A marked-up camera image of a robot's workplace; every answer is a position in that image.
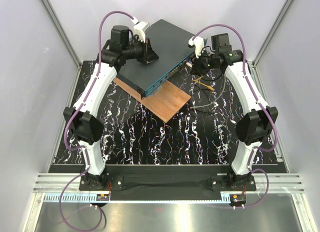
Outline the aluminium frame post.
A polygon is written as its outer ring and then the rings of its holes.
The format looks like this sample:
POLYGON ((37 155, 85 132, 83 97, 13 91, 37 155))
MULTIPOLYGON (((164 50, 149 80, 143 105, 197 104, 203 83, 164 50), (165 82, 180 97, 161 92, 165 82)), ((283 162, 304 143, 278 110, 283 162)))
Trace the aluminium frame post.
POLYGON ((70 55, 73 63, 76 65, 77 68, 80 68, 82 65, 82 62, 80 61, 74 48, 72 47, 71 42, 68 39, 50 1, 49 0, 39 0, 39 1, 40 1, 41 5, 43 6, 45 12, 47 13, 55 31, 57 32, 61 42, 63 43, 68 54, 70 55))
POLYGON ((285 20, 287 14, 289 13, 291 7, 293 6, 295 0, 285 0, 284 4, 282 5, 282 8, 280 9, 275 21, 273 22, 271 29, 269 30, 264 42, 262 43, 262 46, 260 47, 257 55, 252 61, 252 64, 254 66, 257 66, 259 61, 261 60, 262 56, 264 55, 265 51, 267 50, 269 44, 271 43, 272 39, 274 38, 276 32, 280 28, 281 24, 285 20))

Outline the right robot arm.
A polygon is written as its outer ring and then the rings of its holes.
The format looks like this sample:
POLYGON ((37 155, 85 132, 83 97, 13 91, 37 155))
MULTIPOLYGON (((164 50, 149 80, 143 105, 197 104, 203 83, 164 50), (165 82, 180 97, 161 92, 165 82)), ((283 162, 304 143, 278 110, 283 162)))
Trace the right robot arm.
POLYGON ((236 124, 238 138, 236 155, 226 176, 229 188, 238 190, 251 181, 252 164, 258 147, 268 137, 278 116, 276 107, 268 105, 259 93, 241 50, 233 50, 227 33, 212 36, 213 51, 205 51, 205 41, 197 36, 188 41, 194 48, 193 74, 204 75, 218 68, 235 89, 242 106, 243 118, 236 124))

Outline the wooden base board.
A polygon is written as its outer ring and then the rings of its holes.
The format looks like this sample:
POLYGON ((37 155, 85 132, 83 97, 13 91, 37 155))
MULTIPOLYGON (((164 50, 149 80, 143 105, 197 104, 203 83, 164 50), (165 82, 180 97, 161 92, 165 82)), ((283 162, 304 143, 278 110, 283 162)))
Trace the wooden base board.
POLYGON ((114 78, 113 81, 164 123, 167 123, 191 99, 189 94, 168 81, 165 81, 155 93, 143 99, 136 90, 119 78, 114 78))

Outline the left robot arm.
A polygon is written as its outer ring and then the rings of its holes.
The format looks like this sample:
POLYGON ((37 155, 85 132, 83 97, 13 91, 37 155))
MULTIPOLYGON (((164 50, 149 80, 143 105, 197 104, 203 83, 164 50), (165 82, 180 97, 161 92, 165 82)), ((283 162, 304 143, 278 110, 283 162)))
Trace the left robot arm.
POLYGON ((63 135, 65 146, 73 150, 67 141, 67 135, 71 132, 78 143, 76 149, 82 151, 85 160, 85 169, 80 176, 98 190, 108 185, 100 147, 104 126, 97 119, 98 110, 109 85, 127 60, 149 64, 159 59, 146 37, 148 28, 150 24, 147 22, 138 22, 133 29, 113 26, 110 39, 105 44, 98 44, 97 63, 83 93, 72 107, 65 107, 63 111, 66 121, 63 135))

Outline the right aluminium frame post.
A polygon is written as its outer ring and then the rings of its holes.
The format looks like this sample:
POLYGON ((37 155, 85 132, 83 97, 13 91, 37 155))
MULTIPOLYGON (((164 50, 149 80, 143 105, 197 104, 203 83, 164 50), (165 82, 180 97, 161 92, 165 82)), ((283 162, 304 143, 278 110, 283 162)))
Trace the right aluminium frame post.
POLYGON ((282 8, 280 9, 275 21, 273 22, 271 29, 269 30, 264 42, 262 43, 262 46, 260 47, 257 55, 252 61, 252 64, 254 66, 257 66, 259 61, 261 60, 262 56, 264 55, 265 51, 267 50, 269 44, 271 43, 272 39, 274 38, 276 32, 280 28, 281 24, 285 20, 287 14, 289 13, 291 7, 293 6, 295 0, 285 0, 284 4, 282 5, 282 8))

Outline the aluminium rail profile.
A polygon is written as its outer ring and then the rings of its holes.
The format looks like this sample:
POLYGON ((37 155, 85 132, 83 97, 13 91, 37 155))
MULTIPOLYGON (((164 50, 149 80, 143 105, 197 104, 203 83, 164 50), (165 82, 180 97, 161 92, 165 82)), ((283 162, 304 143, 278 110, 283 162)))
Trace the aluminium rail profile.
MULTIPOLYGON (((33 192, 60 192, 76 173, 40 173, 37 176, 33 192)), ((270 173, 266 177, 262 173, 253 175, 259 193, 263 192, 269 181, 269 193, 304 193, 304 188, 298 174, 270 173)))

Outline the black marble pattern mat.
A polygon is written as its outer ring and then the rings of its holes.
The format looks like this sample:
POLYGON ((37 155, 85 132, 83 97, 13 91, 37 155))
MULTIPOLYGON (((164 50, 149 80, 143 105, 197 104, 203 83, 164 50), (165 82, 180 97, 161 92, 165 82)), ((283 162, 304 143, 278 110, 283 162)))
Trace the black marble pattern mat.
POLYGON ((170 82, 191 99, 167 122, 112 83, 98 110, 104 132, 100 140, 107 164, 227 164, 238 139, 235 126, 243 110, 232 83, 211 71, 195 82, 188 67, 170 82))

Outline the left aluminium frame post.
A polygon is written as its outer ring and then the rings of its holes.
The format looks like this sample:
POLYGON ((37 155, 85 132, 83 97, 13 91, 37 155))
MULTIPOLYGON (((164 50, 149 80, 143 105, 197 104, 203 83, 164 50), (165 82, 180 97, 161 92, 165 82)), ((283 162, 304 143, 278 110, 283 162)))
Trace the left aluminium frame post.
POLYGON ((72 47, 71 42, 68 39, 50 1, 49 0, 39 0, 39 1, 40 1, 41 5, 43 6, 45 12, 47 13, 55 31, 57 32, 61 42, 63 43, 68 54, 70 55, 73 63, 76 65, 77 68, 80 68, 82 65, 82 62, 80 61, 74 48, 72 47))

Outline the dark grey network switch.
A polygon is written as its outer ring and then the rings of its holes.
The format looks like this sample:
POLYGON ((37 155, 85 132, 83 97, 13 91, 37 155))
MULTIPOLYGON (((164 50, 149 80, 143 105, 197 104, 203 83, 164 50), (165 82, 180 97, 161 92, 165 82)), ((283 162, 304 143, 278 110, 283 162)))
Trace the dark grey network switch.
POLYGON ((127 60, 116 76, 137 91, 142 99, 161 86, 170 77, 170 72, 195 55, 194 48, 188 46, 194 34, 166 20, 153 23, 146 34, 159 59, 150 64, 127 60))

